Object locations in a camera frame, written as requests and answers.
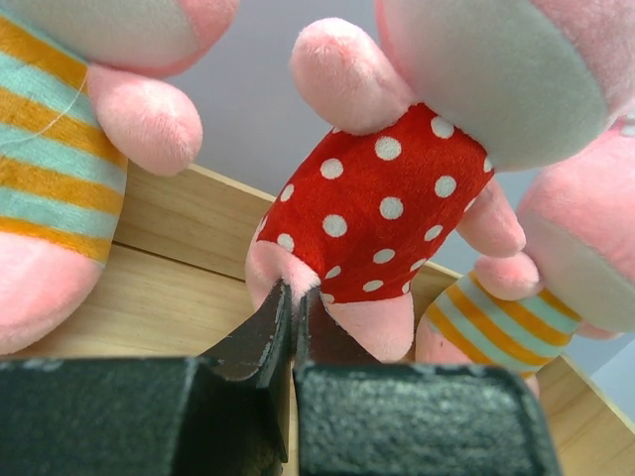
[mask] white thread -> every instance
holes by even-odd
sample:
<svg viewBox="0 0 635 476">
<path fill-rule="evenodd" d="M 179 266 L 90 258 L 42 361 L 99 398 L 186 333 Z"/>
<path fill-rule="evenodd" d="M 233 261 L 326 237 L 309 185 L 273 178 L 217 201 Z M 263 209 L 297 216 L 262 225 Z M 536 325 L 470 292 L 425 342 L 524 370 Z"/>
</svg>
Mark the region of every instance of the white thread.
<svg viewBox="0 0 635 476">
<path fill-rule="evenodd" d="M 23 139 L 17 139 L 15 141 L 0 142 L 0 147 L 8 146 L 8 145 L 11 145 L 11 144 L 20 144 L 20 143 L 30 141 L 32 139 L 35 139 L 36 137 L 39 137 L 39 136 L 43 135 L 45 132 L 47 132 L 49 129 L 51 129 L 53 126 L 55 126 L 60 121 L 60 119 L 62 119 L 64 116 L 66 116 L 66 114 L 68 114 L 70 112 L 70 109 L 72 109 L 72 106 L 74 106 L 75 103 L 79 100 L 79 96 L 81 96 L 81 94 L 82 94 L 81 91 L 83 90 L 83 87 L 86 86 L 87 82 L 88 82 L 88 71 L 86 72 L 86 75 L 83 77 L 83 81 L 81 82 L 81 86 L 77 90 L 77 94 L 75 95 L 75 97 L 70 102 L 70 105 L 64 111 L 62 111 L 58 116 L 56 116 L 56 118 L 53 121 L 51 121 L 47 126 L 45 126 L 41 131 L 39 131 L 39 132 L 29 136 L 29 137 L 25 137 Z"/>
</svg>

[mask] wooden box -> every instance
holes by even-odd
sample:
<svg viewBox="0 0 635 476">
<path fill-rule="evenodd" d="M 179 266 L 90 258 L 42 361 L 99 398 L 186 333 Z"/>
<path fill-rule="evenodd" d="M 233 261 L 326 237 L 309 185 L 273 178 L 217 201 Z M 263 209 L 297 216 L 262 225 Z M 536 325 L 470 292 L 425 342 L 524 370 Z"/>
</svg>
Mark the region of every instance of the wooden box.
<svg viewBox="0 0 635 476">
<path fill-rule="evenodd" d="M 197 166 L 176 178 L 131 166 L 103 279 L 70 319 L 19 356 L 195 355 L 209 348 L 252 312 L 244 258 L 272 200 Z M 413 282 L 417 315 L 457 277 L 425 265 Z M 567 476 L 635 475 L 635 425 L 571 359 L 557 359 L 539 380 Z M 288 466 L 297 474 L 295 457 Z"/>
</svg>

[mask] orange stripe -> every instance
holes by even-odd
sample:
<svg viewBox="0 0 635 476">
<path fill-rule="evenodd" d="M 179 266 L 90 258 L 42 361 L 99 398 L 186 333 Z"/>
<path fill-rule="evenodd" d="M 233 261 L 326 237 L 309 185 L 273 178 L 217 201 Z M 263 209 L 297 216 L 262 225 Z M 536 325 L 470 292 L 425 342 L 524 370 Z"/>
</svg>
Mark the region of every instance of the orange stripe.
<svg viewBox="0 0 635 476">
<path fill-rule="evenodd" d="M 65 176 L 0 156 L 0 185 L 118 215 L 123 195 L 100 183 Z"/>
<path fill-rule="evenodd" d="M 469 360 L 475 364 L 493 365 L 491 359 L 483 354 L 477 347 L 475 347 L 469 340 L 467 340 L 463 334 L 461 334 L 451 324 L 445 314 L 439 309 L 437 304 L 433 302 L 426 309 L 426 317 L 432 324 L 444 335 L 444 337 L 454 344 L 457 348 L 465 354 Z"/>
<path fill-rule="evenodd" d="M 54 230 L 16 218 L 0 216 L 0 230 L 31 238 L 40 238 L 100 263 L 105 263 L 110 253 L 110 240 Z"/>
<path fill-rule="evenodd" d="M 520 345 L 509 335 L 503 332 L 489 317 L 474 305 L 463 293 L 459 286 L 450 286 L 445 290 L 447 297 L 454 306 L 496 347 L 527 365 L 545 365 L 551 362 L 551 358 L 537 355 L 526 347 Z"/>
<path fill-rule="evenodd" d="M 549 290 L 542 290 L 538 296 L 540 296 L 544 302 L 553 307 L 560 314 L 564 314 L 566 317 L 575 322 L 582 322 L 582 318 L 579 315 L 577 315 L 564 302 L 555 297 Z"/>
<path fill-rule="evenodd" d="M 3 53 L 47 72 L 73 89 L 81 87 L 86 77 L 86 64 L 34 37 L 6 18 L 0 18 L 0 32 Z"/>
<path fill-rule="evenodd" d="M 101 129 L 67 115 L 61 118 L 58 116 L 58 111 L 0 87 L 0 118 L 10 126 L 41 134 L 126 170 L 128 160 L 112 145 Z"/>
<path fill-rule="evenodd" d="M 473 272 L 467 274 L 472 283 L 485 293 L 498 308 L 505 312 L 510 318 L 515 320 L 518 325 L 524 327 L 527 332 L 535 337 L 551 344 L 555 347 L 564 347 L 572 340 L 572 336 L 554 329 L 540 317 L 530 312 L 529 309 L 513 300 L 497 299 L 487 292 L 487 290 L 478 281 Z"/>
</svg>

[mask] plush toy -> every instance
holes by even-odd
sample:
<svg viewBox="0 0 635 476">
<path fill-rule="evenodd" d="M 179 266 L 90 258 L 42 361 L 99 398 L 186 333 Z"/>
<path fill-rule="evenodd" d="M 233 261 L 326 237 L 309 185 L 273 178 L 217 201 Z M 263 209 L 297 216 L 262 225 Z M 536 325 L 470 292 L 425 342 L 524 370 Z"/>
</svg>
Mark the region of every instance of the plush toy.
<svg viewBox="0 0 635 476">
<path fill-rule="evenodd" d="M 490 256 L 523 247 L 494 173 L 571 157 L 624 112 L 635 4 L 377 0 L 376 19 L 381 49 L 339 19 L 297 40 L 297 88 L 333 129 L 264 216 L 246 280 L 256 306 L 281 278 L 294 302 L 320 286 L 390 361 L 412 345 L 410 282 L 448 233 Z"/>
<path fill-rule="evenodd" d="M 417 329 L 418 361 L 503 366 L 538 394 L 535 373 L 575 333 L 608 339 L 635 331 L 628 122 L 534 179 L 518 208 L 525 250 L 482 257 L 429 306 Z"/>
<path fill-rule="evenodd" d="M 223 35 L 238 0 L 0 0 L 0 353 L 67 318 L 106 264 L 128 159 L 171 176 L 197 111 L 159 78 Z"/>
</svg>

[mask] orange and teal stripes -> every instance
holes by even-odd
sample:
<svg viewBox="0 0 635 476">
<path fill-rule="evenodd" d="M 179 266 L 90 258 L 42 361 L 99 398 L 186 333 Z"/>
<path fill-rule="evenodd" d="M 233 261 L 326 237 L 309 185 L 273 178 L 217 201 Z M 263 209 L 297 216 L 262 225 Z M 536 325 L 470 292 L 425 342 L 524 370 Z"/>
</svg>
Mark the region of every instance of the orange and teal stripes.
<svg viewBox="0 0 635 476">
<path fill-rule="evenodd" d="M 547 290 L 517 301 L 498 299 L 473 272 L 445 290 L 426 317 L 473 362 L 503 366 L 524 377 L 562 354 L 581 321 Z"/>
<path fill-rule="evenodd" d="M 103 264 L 123 204 L 127 159 L 92 112 L 87 65 L 1 12 L 0 37 L 0 231 Z"/>
</svg>

